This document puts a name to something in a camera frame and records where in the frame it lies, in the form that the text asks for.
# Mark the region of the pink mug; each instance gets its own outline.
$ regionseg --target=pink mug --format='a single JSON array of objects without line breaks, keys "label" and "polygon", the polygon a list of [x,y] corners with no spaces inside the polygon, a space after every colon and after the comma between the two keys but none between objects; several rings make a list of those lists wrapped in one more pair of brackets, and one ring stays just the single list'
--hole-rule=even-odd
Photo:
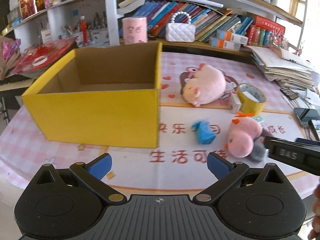
[{"label": "pink mug", "polygon": [[123,18],[122,28],[124,44],[148,42],[146,17]]}]

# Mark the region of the finger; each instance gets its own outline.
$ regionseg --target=finger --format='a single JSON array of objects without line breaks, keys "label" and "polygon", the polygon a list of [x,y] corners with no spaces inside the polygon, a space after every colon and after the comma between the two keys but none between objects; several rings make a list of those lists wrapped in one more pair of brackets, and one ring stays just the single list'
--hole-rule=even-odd
[{"label": "finger", "polygon": [[312,227],[317,233],[320,232],[320,217],[315,217],[312,221]]},{"label": "finger", "polygon": [[317,235],[318,235],[318,233],[312,229],[308,235],[308,240],[312,240],[312,239],[316,238]]},{"label": "finger", "polygon": [[320,184],[318,185],[318,187],[314,191],[314,195],[316,198],[320,198]]},{"label": "finger", "polygon": [[320,216],[320,199],[317,199],[313,204],[312,211],[316,216]]}]

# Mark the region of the silver screw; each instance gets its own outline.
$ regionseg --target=silver screw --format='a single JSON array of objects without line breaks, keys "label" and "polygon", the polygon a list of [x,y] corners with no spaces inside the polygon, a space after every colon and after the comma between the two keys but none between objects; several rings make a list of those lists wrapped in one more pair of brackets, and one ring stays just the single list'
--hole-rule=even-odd
[{"label": "silver screw", "polygon": [[109,200],[113,202],[119,202],[124,199],[124,196],[121,194],[112,194],[109,196]]},{"label": "silver screw", "polygon": [[207,202],[211,200],[211,196],[208,194],[199,194],[196,196],[196,199],[201,202]]}]

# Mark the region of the gray ribbed plate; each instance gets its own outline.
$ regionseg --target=gray ribbed plate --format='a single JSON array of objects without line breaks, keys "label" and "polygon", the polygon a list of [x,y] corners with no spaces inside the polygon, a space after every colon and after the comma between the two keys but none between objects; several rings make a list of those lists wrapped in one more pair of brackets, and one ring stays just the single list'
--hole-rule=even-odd
[{"label": "gray ribbed plate", "polygon": [[[32,240],[28,236],[22,240]],[[248,240],[228,229],[208,206],[193,204],[186,195],[133,195],[107,208],[101,220],[70,240]],[[299,240],[291,235],[282,240]]]}]

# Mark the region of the white handbag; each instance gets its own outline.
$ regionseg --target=white handbag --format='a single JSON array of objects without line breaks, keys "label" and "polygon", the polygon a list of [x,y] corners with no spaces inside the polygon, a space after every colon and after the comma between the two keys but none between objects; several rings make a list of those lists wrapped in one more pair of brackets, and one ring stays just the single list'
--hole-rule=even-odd
[{"label": "white handbag", "polygon": [[[187,23],[175,23],[174,20],[179,14],[185,14],[188,17]],[[186,12],[176,12],[172,15],[171,23],[168,23],[165,29],[166,41],[172,42],[194,42],[196,27],[191,24],[191,16]]]}]

